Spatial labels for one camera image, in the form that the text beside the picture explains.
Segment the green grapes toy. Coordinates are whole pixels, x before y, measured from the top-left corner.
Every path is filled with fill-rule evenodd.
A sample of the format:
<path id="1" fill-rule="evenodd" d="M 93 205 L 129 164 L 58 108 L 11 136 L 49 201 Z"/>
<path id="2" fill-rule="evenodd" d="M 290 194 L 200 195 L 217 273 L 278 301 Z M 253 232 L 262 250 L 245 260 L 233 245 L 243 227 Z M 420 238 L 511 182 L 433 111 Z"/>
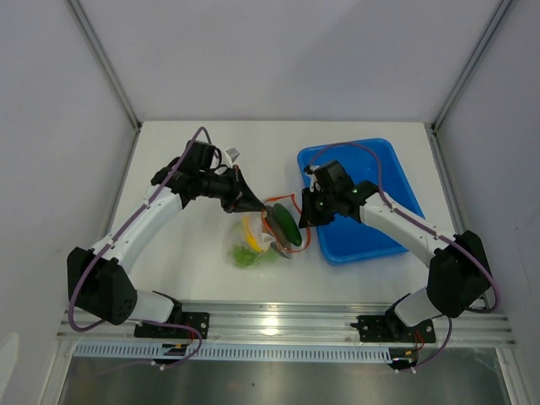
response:
<path id="1" fill-rule="evenodd" d="M 279 259 L 278 253 L 273 250 L 257 252 L 243 245 L 233 245 L 229 257 L 238 268 L 260 267 Z"/>

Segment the clear zip bag orange zipper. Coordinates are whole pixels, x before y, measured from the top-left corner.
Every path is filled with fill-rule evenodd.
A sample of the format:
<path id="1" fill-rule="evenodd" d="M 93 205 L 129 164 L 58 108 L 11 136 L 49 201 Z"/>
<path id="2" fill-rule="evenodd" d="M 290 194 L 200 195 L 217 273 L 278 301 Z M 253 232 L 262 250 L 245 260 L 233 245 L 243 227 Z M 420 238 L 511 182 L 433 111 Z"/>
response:
<path id="1" fill-rule="evenodd" d="M 264 203 L 260 213 L 239 214 L 224 238 L 226 259 L 237 268 L 291 260 L 311 246 L 311 230 L 298 227 L 301 208 L 294 192 Z"/>

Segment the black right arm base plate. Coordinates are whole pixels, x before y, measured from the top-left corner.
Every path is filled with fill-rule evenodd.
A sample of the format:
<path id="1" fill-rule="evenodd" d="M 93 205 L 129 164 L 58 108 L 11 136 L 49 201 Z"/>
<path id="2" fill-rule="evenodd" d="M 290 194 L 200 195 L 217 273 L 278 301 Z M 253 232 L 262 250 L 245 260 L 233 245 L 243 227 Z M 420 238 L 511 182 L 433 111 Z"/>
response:
<path id="1" fill-rule="evenodd" d="M 431 320 L 406 327 L 397 318 L 382 315 L 357 316 L 350 326 L 358 331 L 363 343 L 435 343 L 435 327 Z"/>

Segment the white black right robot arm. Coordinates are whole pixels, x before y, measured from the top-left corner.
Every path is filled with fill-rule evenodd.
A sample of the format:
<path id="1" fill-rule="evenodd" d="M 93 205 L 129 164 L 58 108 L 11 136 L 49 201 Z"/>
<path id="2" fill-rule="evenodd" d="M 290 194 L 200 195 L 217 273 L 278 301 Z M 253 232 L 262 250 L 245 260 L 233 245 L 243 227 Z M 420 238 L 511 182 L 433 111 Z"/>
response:
<path id="1" fill-rule="evenodd" d="M 310 185 L 302 191 L 301 228 L 330 224 L 341 215 L 387 235 L 428 269 L 427 284 L 395 302 L 385 313 L 386 333 L 401 341 L 422 321 L 457 318 L 491 287 L 480 238 L 453 234 L 421 218 L 384 192 L 379 183 L 355 183 L 336 160 L 307 165 Z"/>

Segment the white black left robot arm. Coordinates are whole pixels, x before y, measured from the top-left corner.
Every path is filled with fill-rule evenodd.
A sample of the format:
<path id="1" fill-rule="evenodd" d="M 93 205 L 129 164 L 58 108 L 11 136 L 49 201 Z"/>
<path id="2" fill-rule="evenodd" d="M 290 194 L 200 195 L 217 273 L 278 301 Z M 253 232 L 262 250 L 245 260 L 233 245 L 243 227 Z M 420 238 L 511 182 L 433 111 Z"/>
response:
<path id="1" fill-rule="evenodd" d="M 167 338 L 181 331 L 181 303 L 136 289 L 129 273 L 158 232 L 198 197 L 218 199 L 226 213 L 263 210 L 235 163 L 238 156 L 235 148 L 221 151 L 211 143 L 188 142 L 181 156 L 155 173 L 140 206 L 123 225 L 89 249 L 76 247 L 69 253 L 68 322 L 74 331 L 86 330 L 76 323 L 75 309 L 98 317 L 100 323 L 150 323 Z"/>

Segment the yellow orange pepper toy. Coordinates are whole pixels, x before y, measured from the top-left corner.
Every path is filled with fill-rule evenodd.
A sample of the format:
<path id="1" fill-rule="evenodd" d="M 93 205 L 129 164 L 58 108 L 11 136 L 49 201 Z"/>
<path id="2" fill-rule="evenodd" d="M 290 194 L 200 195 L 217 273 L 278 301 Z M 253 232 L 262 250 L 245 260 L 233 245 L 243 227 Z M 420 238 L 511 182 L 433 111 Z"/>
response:
<path id="1" fill-rule="evenodd" d="M 258 218 L 245 215 L 241 220 L 242 229 L 247 245 L 255 252 L 262 253 L 262 225 Z"/>

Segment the grey fish toy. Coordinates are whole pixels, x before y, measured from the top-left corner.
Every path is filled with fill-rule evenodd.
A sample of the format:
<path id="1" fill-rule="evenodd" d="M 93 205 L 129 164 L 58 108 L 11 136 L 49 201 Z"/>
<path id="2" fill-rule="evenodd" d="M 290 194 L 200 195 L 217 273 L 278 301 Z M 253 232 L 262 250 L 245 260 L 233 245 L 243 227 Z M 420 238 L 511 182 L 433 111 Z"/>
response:
<path id="1" fill-rule="evenodd" d="M 270 232 L 275 239 L 275 241 L 272 243 L 272 246 L 275 250 L 279 252 L 282 257 L 290 259 L 292 257 L 292 253 L 290 252 L 292 248 L 291 242 L 287 238 L 282 227 L 279 225 L 277 217 L 273 213 L 273 207 L 267 205 L 265 209 L 265 224 L 267 226 L 268 232 Z"/>

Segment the white green cabbage toy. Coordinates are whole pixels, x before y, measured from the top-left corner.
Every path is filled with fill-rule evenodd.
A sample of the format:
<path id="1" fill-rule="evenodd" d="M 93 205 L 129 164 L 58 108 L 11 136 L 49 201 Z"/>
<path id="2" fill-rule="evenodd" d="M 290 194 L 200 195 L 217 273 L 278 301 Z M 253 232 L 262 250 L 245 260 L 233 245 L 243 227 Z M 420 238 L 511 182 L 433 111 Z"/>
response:
<path id="1" fill-rule="evenodd" d="M 242 229 L 241 221 L 238 221 L 238 222 L 235 223 L 235 225 L 232 228 L 232 233 L 234 234 L 235 242 L 237 244 L 249 247 L 247 245 L 245 237 L 244 237 L 244 232 L 243 232 L 243 229 Z M 274 237 L 271 236 L 262 227 L 262 247 L 263 247 L 264 251 L 270 250 L 271 249 L 271 244 L 274 241 L 275 241 Z"/>

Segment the green cucumber toy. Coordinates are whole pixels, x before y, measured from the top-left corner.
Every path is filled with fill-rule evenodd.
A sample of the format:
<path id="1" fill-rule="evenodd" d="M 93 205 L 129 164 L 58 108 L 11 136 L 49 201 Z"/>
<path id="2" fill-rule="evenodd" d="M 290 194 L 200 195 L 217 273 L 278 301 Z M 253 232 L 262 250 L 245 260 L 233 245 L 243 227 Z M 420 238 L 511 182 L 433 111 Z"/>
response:
<path id="1" fill-rule="evenodd" d="M 303 243 L 302 235 L 289 210 L 283 204 L 275 203 L 273 215 L 287 240 L 293 246 L 300 247 Z"/>

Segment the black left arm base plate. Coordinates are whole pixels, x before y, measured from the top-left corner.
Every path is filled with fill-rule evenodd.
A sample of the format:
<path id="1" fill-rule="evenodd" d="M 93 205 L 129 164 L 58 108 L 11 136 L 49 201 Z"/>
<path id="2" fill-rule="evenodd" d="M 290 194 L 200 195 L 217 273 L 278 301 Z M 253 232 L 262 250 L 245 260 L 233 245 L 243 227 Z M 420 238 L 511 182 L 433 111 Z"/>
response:
<path id="1" fill-rule="evenodd" d="M 210 314 L 208 312 L 183 312 L 180 325 L 194 329 L 201 335 L 202 339 L 206 339 L 210 326 Z M 155 326 L 144 322 L 141 326 L 135 326 L 134 337 L 154 339 L 196 339 L 197 334 L 178 327 Z"/>

